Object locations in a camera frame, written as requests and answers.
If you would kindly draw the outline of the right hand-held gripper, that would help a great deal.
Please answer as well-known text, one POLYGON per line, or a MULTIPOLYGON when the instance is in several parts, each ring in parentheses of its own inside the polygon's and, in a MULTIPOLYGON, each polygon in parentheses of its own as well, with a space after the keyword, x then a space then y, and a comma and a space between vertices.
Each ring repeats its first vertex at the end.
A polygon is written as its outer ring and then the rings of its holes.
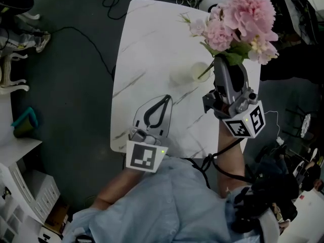
POLYGON ((258 95, 249 88, 246 68, 230 65, 225 56, 216 56, 214 77, 216 90, 203 96, 204 111, 212 110, 236 138, 257 137, 265 127, 264 110, 258 95))

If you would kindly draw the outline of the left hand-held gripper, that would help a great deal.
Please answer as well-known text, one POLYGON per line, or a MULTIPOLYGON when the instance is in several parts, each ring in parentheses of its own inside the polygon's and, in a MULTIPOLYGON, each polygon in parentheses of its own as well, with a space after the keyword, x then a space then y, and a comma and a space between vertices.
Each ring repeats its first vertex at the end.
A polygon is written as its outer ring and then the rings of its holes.
POLYGON ((169 148, 155 135, 168 136, 172 109, 171 95, 157 96, 138 108, 126 144, 126 168, 156 173, 169 148))

